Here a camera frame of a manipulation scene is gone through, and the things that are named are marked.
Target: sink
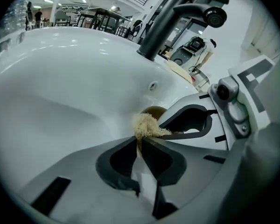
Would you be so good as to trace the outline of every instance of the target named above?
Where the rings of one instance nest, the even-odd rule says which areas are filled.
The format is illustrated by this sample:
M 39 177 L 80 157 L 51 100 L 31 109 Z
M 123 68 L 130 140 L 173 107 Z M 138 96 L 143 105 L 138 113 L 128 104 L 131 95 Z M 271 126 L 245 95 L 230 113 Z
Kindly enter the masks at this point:
M 133 135 L 133 116 L 197 93 L 139 45 L 87 28 L 28 31 L 0 56 L 0 178 L 19 190 L 63 157 Z

